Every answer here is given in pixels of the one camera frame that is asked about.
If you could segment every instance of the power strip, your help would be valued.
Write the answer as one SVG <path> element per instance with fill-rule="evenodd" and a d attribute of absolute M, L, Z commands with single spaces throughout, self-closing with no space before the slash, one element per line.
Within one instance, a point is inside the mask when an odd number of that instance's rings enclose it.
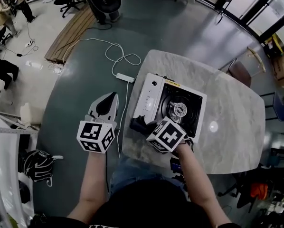
<path fill-rule="evenodd" d="M 124 74 L 120 74 L 120 73 L 117 73 L 117 78 L 120 79 L 120 80 L 124 80 L 126 82 L 129 82 L 129 83 L 134 82 L 134 78 L 129 77 L 129 76 L 124 75 Z"/>

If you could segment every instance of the white power cable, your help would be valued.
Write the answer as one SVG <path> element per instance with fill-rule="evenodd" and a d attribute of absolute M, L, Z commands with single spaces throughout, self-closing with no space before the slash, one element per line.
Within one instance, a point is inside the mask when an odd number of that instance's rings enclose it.
<path fill-rule="evenodd" d="M 127 96 L 128 96 L 128 85 L 129 85 L 129 82 L 127 82 L 127 87 L 126 87 L 126 98 L 125 98 L 125 107 L 124 107 L 124 110 L 122 112 L 122 116 L 121 116 L 121 120 L 120 120 L 120 129 L 119 129 L 119 132 L 117 134 L 117 144 L 118 144 L 118 154 L 119 154 L 119 157 L 120 157 L 120 148 L 119 148 L 119 134 L 121 132 L 121 124 L 122 124 L 122 119 L 123 119 L 123 115 L 124 115 L 124 112 L 125 112 L 125 109 L 127 107 Z"/>
<path fill-rule="evenodd" d="M 115 67 L 115 65 L 116 65 L 118 62 L 121 62 L 121 61 L 123 60 L 123 58 L 124 58 L 129 64 L 134 65 L 134 66 L 137 66 L 137 65 L 139 65 L 139 64 L 141 63 L 141 58 L 140 58 L 138 55 L 136 55 L 136 54 L 134 54 L 134 53 L 130 53 L 130 54 L 128 54 L 128 55 L 125 55 L 125 54 L 124 54 L 124 50 L 123 50 L 123 48 L 122 48 L 122 46 L 121 46 L 120 44 L 118 44 L 118 43 L 111 43 L 111 42 L 109 42 L 109 41 L 107 41 L 107 40 L 100 40 L 100 39 L 97 39 L 97 38 L 89 38 L 89 39 L 80 39 L 80 40 L 78 40 L 75 44 L 73 44 L 72 46 L 70 46 L 70 47 L 66 50 L 65 54 L 63 55 L 63 63 L 65 64 L 65 61 L 64 61 L 65 55 L 66 55 L 67 51 L 68 51 L 70 48 L 74 47 L 79 41 L 87 41 L 87 40 L 97 40 L 97 41 L 102 41 L 102 42 L 106 42 L 106 43 L 110 44 L 110 46 L 109 46 L 109 47 L 106 49 L 106 51 L 105 51 L 105 57 L 106 57 L 108 60 L 114 62 L 114 65 L 113 65 L 113 67 L 112 67 L 112 74 L 113 74 L 113 76 L 115 76 L 115 77 L 117 77 L 117 75 L 114 74 L 114 67 Z M 120 58 L 117 59 L 117 60 L 113 60 L 113 59 L 111 59 L 111 58 L 109 58 L 109 57 L 107 56 L 108 50 L 109 50 L 111 47 L 113 47 L 113 46 L 116 46 L 116 47 L 120 48 L 121 51 L 122 51 L 122 57 L 120 57 Z M 132 63 L 132 62 L 128 61 L 128 60 L 127 60 L 127 57 L 129 57 L 129 56 L 131 56 L 131 55 L 136 56 L 136 57 L 139 59 L 139 63 L 135 64 L 135 63 Z M 122 125 L 123 115 L 124 115 L 125 109 L 126 109 L 126 107 L 127 107 L 128 85 L 129 85 L 129 82 L 127 82 L 127 87 L 126 87 L 125 107 L 124 107 L 124 109 L 123 109 L 122 116 L 121 116 L 121 120 L 120 120 L 120 126 L 119 126 L 120 130 L 119 130 L 119 132 L 118 132 L 118 134 L 117 134 L 117 145 L 118 145 L 118 154 L 119 154 L 119 157 L 120 157 L 119 135 L 120 135 L 120 131 L 121 131 L 121 125 Z"/>

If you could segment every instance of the person standing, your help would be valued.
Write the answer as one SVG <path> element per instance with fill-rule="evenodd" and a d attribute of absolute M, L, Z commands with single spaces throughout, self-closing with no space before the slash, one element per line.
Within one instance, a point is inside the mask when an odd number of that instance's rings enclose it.
<path fill-rule="evenodd" d="M 21 10 L 25 15 L 27 21 L 31 23 L 36 18 L 36 16 L 32 15 L 32 11 L 28 3 L 25 0 L 15 0 L 15 1 L 16 1 L 16 8 Z"/>
<path fill-rule="evenodd" d="M 0 59 L 0 79 L 5 82 L 4 89 L 6 90 L 10 85 L 12 78 L 8 73 L 12 73 L 13 81 L 16 81 L 19 74 L 19 67 L 14 64 Z"/>
<path fill-rule="evenodd" d="M 19 33 L 15 30 L 13 21 L 11 17 L 7 14 L 11 7 L 7 7 L 6 9 L 3 8 L 3 5 L 0 1 L 0 26 L 6 26 L 12 33 L 13 36 L 18 37 Z"/>

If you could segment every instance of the portable gas stove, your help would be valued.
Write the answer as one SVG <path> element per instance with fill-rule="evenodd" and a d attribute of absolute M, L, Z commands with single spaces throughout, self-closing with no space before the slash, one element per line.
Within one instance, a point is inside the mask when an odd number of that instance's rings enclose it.
<path fill-rule="evenodd" d="M 133 117 L 161 121 L 165 116 L 179 124 L 194 143 L 198 142 L 207 96 L 165 77 L 148 73 Z"/>

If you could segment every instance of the green floor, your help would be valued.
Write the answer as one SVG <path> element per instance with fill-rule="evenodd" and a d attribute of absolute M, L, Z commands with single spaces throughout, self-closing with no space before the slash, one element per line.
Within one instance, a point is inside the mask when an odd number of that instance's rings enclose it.
<path fill-rule="evenodd" d="M 135 53 L 142 61 L 149 50 L 158 49 L 215 68 L 232 60 L 247 46 L 258 45 L 227 17 L 216 26 L 217 13 L 191 0 L 122 0 L 120 10 L 122 17 L 112 29 L 89 30 L 83 38 L 119 43 L 125 54 Z M 38 148 L 52 155 L 63 155 L 64 159 L 54 165 L 51 188 L 45 182 L 34 184 L 36 212 L 66 216 L 76 205 L 87 159 L 87 152 L 76 141 L 76 133 L 90 104 L 98 97 L 116 91 L 120 97 L 119 111 L 124 108 L 126 83 L 111 74 L 113 62 L 104 55 L 108 46 L 94 40 L 79 42 L 52 91 L 39 132 Z M 113 48 L 108 55 L 117 59 L 121 52 Z M 116 66 L 115 72 L 135 77 L 139 68 L 123 61 Z M 116 141 L 109 148 L 108 160 L 110 176 L 118 162 Z M 223 182 L 217 181 L 219 176 L 211 178 L 222 191 L 234 181 L 231 175 L 224 175 Z M 230 196 L 221 202 L 236 205 L 236 200 Z M 239 215 L 245 214 L 246 210 L 241 209 Z"/>

